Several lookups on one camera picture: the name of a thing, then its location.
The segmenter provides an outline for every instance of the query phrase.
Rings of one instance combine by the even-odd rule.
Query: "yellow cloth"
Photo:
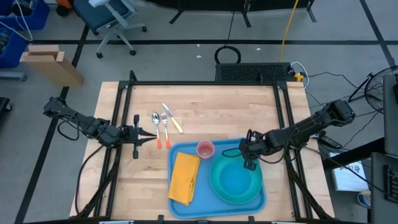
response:
[[[188,206],[193,199],[200,158],[182,152],[177,154],[173,168],[169,198]]]

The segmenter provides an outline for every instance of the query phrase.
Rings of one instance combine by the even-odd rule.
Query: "black metal frame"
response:
[[[121,95],[123,93],[124,89],[127,89],[127,94],[126,94],[126,100],[124,102],[124,108],[123,108],[123,116],[122,116],[122,124],[126,124],[127,121],[127,115],[129,111],[129,105],[130,105],[130,99],[132,95],[132,87],[134,85],[255,85],[255,86],[272,86],[274,89],[274,96],[275,96],[275,104],[277,108],[277,114],[278,114],[278,120],[279,120],[279,126],[280,128],[285,127],[284,123],[284,117],[282,113],[282,106],[280,102],[280,96],[279,96],[279,91],[278,89],[281,88],[284,94],[284,100],[286,104],[286,110],[287,110],[287,116],[289,120],[289,124],[293,125],[294,120],[293,120],[293,113],[292,113],[292,108],[290,106],[290,98],[289,98],[289,92],[287,89],[287,84],[286,81],[277,81],[277,82],[264,82],[260,80],[259,82],[223,82],[223,81],[210,81],[210,82],[186,82],[186,81],[175,81],[175,82],[147,82],[147,81],[137,81],[137,78],[135,77],[134,73],[130,73],[130,80],[129,81],[120,81],[118,85],[118,92],[116,93],[116,99],[115,99],[115,105],[114,105],[114,110],[113,110],[113,117],[111,120],[111,124],[115,125],[117,122],[117,117],[120,109],[120,104],[121,104]],[[112,166],[112,169],[108,171],[109,169],[109,163],[110,163],[110,158],[111,158],[111,151],[112,149],[107,148],[105,152],[105,157],[104,157],[104,162],[103,162],[103,170],[101,172],[101,178],[100,178],[100,183],[99,185],[101,186],[98,191],[95,193],[94,197],[90,200],[91,205],[85,207],[83,211],[83,215],[79,215],[78,217],[74,217],[69,220],[53,220],[53,221],[47,221],[47,222],[38,222],[38,223],[98,223],[99,221],[110,221],[111,215],[112,215],[112,209],[113,209],[113,200],[115,196],[115,191],[116,191],[116,182],[118,179],[118,169],[119,169],[119,163],[120,163],[120,157],[121,157],[121,147],[116,148],[116,155],[114,159],[114,163]],[[291,163],[291,158],[290,154],[287,153],[287,157],[285,158],[286,162]],[[297,170],[298,174],[300,176],[300,179],[303,180],[303,183],[305,184],[305,176],[304,176],[304,170],[303,170],[303,165],[302,165],[302,158],[300,156],[300,153],[295,151],[295,161],[297,165]],[[104,190],[107,188],[107,186],[110,184],[109,188],[109,194],[108,194],[108,203],[106,206],[106,213],[105,216],[100,216],[100,210],[102,206],[102,194]],[[289,185],[290,185],[290,194],[292,197],[292,204],[293,204],[293,210],[294,210],[294,217],[295,220],[298,221],[301,219],[300,215],[300,207],[299,207],[299,199],[297,197],[297,190],[296,190],[296,185],[293,179],[289,177]],[[305,204],[305,213],[307,218],[312,218],[312,209],[307,200],[304,198],[304,204]],[[91,213],[91,211],[94,209],[93,217],[88,218],[88,215]],[[248,217],[249,223],[271,223],[271,222],[255,222],[253,217]],[[135,220],[134,223],[190,223],[191,221],[163,221],[163,216],[159,215],[158,220]],[[245,223],[245,222],[236,222],[236,221],[231,221],[231,222],[220,222],[220,223]]]

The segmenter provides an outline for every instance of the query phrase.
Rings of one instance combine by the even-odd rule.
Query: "utensil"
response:
[[[245,169],[243,156],[236,156],[239,153],[239,149],[225,152],[231,157],[218,156],[210,168],[211,187],[221,199],[233,204],[250,202],[263,185],[261,167],[254,171]]]
[[[162,113],[161,117],[162,117],[162,122],[164,125],[164,132],[166,134],[166,149],[170,149],[171,145],[170,145],[170,141],[169,141],[169,135],[167,134],[167,115],[166,115],[166,113]]]
[[[166,110],[166,113],[169,115],[170,119],[173,121],[175,127],[178,129],[179,133],[182,134],[184,131],[182,130],[181,126],[176,122],[176,120],[173,117],[173,113],[170,111],[170,109],[166,106],[166,104],[162,103],[162,106],[164,110]]]
[[[211,141],[204,140],[198,143],[197,154],[202,159],[208,159],[214,154],[214,144]]]
[[[159,114],[156,112],[152,113],[152,121],[154,122],[154,124],[156,125],[156,136],[157,136],[157,148],[161,149],[162,148],[162,143],[160,141],[160,137],[159,137]]]

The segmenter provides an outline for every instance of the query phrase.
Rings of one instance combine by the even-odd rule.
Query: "butter knife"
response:
[[[164,110],[166,110],[166,113],[169,115],[170,119],[173,121],[173,124],[175,125],[175,127],[178,129],[179,133],[182,134],[183,130],[181,128],[181,126],[177,123],[177,121],[174,119],[173,117],[173,113],[170,111],[170,109],[166,106],[166,104],[162,103],[162,106],[164,108]]]

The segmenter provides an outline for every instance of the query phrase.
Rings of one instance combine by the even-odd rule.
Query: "black cable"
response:
[[[310,95],[318,103],[318,106],[323,106],[321,103],[319,103],[319,101],[311,93],[309,93],[307,91],[305,93]]]
[[[80,167],[79,174],[77,176],[76,194],[75,194],[75,210],[76,210],[76,214],[79,214],[79,208],[78,208],[78,205],[77,205],[77,198],[78,198],[78,194],[79,194],[79,185],[80,185],[81,173],[82,173],[83,168],[85,167],[86,163],[88,162],[88,160],[91,159],[95,154],[97,154],[97,152],[99,152],[102,147],[104,147],[104,146],[100,146],[93,153],[91,153],[91,155],[89,155],[87,157],[87,159],[83,162],[83,164]]]
[[[370,183],[369,181],[367,181],[365,178],[361,177],[359,174],[357,174],[356,172],[354,172],[354,171],[351,170],[350,168],[341,165],[340,163],[336,162],[334,159],[331,159],[331,158],[330,158],[327,154],[325,154],[324,152],[322,152],[322,151],[317,151],[317,150],[315,150],[315,149],[311,149],[311,148],[309,148],[309,147],[307,147],[307,146],[305,146],[304,148],[309,149],[309,150],[311,150],[311,151],[313,151],[313,152],[316,152],[316,153],[318,153],[318,154],[321,155],[321,156],[324,155],[328,160],[332,161],[333,163],[335,163],[336,165],[338,165],[338,166],[340,166],[340,167],[344,167],[345,169],[348,169],[348,170],[349,170],[350,172],[352,172],[355,176],[359,177],[361,180],[365,181],[366,183],[368,183],[369,185],[373,186],[375,189],[377,189],[378,191],[380,191],[380,192],[382,192],[382,193],[384,194],[384,191],[381,190],[379,187],[377,187],[377,186],[375,186],[374,184]]]
[[[73,125],[70,123],[71,121],[75,121],[76,124],[77,124],[77,127],[73,126]],[[77,131],[76,138],[71,138],[71,137],[67,136],[66,134],[64,134],[64,133],[61,131],[61,126],[62,126],[63,124],[65,124],[65,123],[69,124],[71,127],[73,127],[73,128],[76,129],[76,131]],[[79,125],[79,121],[77,121],[77,119],[76,119],[75,117],[73,117],[73,118],[71,118],[71,119],[65,119],[65,120],[61,121],[61,122],[58,124],[58,126],[57,126],[57,131],[58,131],[58,133],[59,133],[60,135],[62,135],[63,137],[65,137],[65,138],[67,138],[67,139],[69,139],[69,140],[72,140],[72,141],[77,141],[77,140],[79,139],[79,137],[80,137],[80,125]]]
[[[231,25],[229,26],[228,38],[226,39],[224,46],[226,46],[226,44],[229,41],[229,37],[231,35],[231,30],[232,30],[232,23],[234,22],[234,16],[235,16],[235,11],[232,12],[232,19],[231,19]]]
[[[376,113],[376,112],[379,112],[379,111],[376,111],[376,110],[375,110],[375,111],[368,112],[368,113],[365,113],[365,114],[355,115],[355,117],[358,118],[358,117],[360,117],[360,116],[365,116],[365,115],[373,114],[373,113]]]
[[[348,96],[344,96],[344,97],[342,97],[342,98],[340,98],[340,99],[338,99],[338,100],[343,100],[343,99],[345,99],[345,98],[347,98],[347,97],[350,97],[351,95],[348,95]],[[323,105],[325,105],[325,104],[327,104],[328,102],[326,102],[326,103],[319,103],[318,105],[315,105],[315,106],[310,106],[310,108],[314,108],[314,107],[317,107],[317,106],[323,106]]]
[[[369,125],[372,122],[372,120],[376,117],[376,115],[378,115],[378,114],[379,114],[379,112],[377,112],[375,115],[373,115],[373,117],[369,120],[369,122],[366,123],[357,133],[355,133],[354,136],[343,146],[343,148],[346,147],[346,145],[349,144],[355,138],[355,136],[357,134],[359,134],[361,131],[363,131],[366,128],[366,126]]]
[[[231,35],[232,24],[233,24],[233,22],[234,22],[234,15],[235,15],[235,11],[233,11],[233,13],[232,13],[232,19],[231,19],[231,25],[229,26],[228,38],[226,39],[224,46],[218,48],[218,49],[216,50],[215,54],[214,54],[214,60],[216,61],[217,64],[220,63],[220,60],[218,60],[218,54],[219,54],[219,52],[220,52],[221,50],[223,50],[223,49],[230,49],[230,50],[232,50],[233,52],[235,52],[236,55],[238,56],[238,59],[237,59],[237,61],[236,61],[235,63],[241,63],[241,57],[242,57],[241,52],[240,52],[236,47],[227,46],[227,43],[228,43],[228,41],[229,41],[229,37],[230,37],[230,35]]]
[[[259,160],[261,160],[262,162],[265,162],[265,163],[268,163],[268,164],[277,164],[277,163],[279,163],[280,161],[282,161],[282,159],[284,159],[284,157],[285,157],[285,154],[286,154],[286,153],[289,153],[289,150],[287,150],[287,146],[289,146],[290,138],[293,136],[293,134],[294,134],[296,131],[297,131],[297,129],[295,129],[294,131],[292,131],[292,133],[290,134],[290,136],[287,138],[287,140],[286,140],[286,142],[285,142],[285,144],[284,144],[284,147],[283,147],[282,155],[281,155],[281,157],[280,157],[278,160],[276,160],[276,161],[267,161],[267,160],[261,158],[261,155],[258,155],[257,158],[258,158]]]
[[[333,76],[336,76],[336,77],[343,77],[349,84],[351,84],[353,87],[355,87],[355,88],[358,88],[356,85],[354,85],[354,83],[352,83],[345,75],[342,75],[342,74],[333,74],[333,73],[331,73],[331,72],[322,72],[322,73],[319,73],[319,74],[315,74],[315,75],[309,75],[309,77],[317,77],[317,76],[319,76],[319,75],[333,75]]]
[[[331,153],[336,154],[336,152],[333,152],[332,150],[328,149],[326,146],[324,146],[324,145],[322,145],[322,144],[320,144],[320,145],[321,145],[321,147],[322,147],[323,149],[327,150],[328,152],[331,152]],[[368,165],[366,165],[366,164],[363,164],[362,162],[361,162],[361,164],[362,164],[362,166],[366,166],[366,167],[368,167],[368,168],[371,168],[370,166],[368,166]]]
[[[239,154],[237,154],[237,155],[233,155],[233,156],[230,156],[230,155],[225,154],[226,152],[232,151],[232,150],[235,150],[235,149],[239,149],[239,148],[236,148],[236,147],[235,147],[235,148],[232,148],[232,149],[225,149],[221,154],[222,154],[223,156],[225,156],[225,157],[228,157],[228,158],[235,158],[235,157],[241,156],[241,155],[242,155],[242,152],[239,153]]]
[[[298,150],[298,153],[290,160],[291,162],[293,162],[297,158],[297,155],[301,152],[301,149],[294,148],[294,150]]]
[[[58,118],[58,119],[62,119],[62,120],[64,121],[64,120],[65,120],[65,116],[70,116],[70,117],[71,117],[71,118],[68,119],[68,121],[67,121],[66,123],[68,123],[71,127],[75,128],[75,129],[77,129],[77,130],[79,130],[79,131],[83,131],[83,130],[80,129],[80,124],[85,124],[85,125],[87,125],[87,126],[89,126],[89,127],[93,127],[93,128],[96,128],[96,129],[98,129],[98,130],[100,130],[100,131],[103,131],[104,133],[106,133],[107,135],[109,135],[109,136],[112,137],[112,138],[117,138],[117,136],[114,136],[114,135],[112,135],[111,133],[107,132],[104,128],[97,127],[97,126],[92,125],[91,123],[88,123],[88,122],[79,121],[75,115],[72,116],[72,115],[70,115],[70,114],[57,114],[55,117]],[[77,127],[75,127],[75,126],[73,126],[72,124],[70,124],[71,121],[76,122]],[[63,134],[63,133],[60,133],[60,134],[61,134],[62,136],[64,136],[64,137],[66,137],[67,139],[70,139],[70,140],[72,140],[72,141],[76,141],[76,140],[70,138],[69,136],[66,136],[66,135]]]

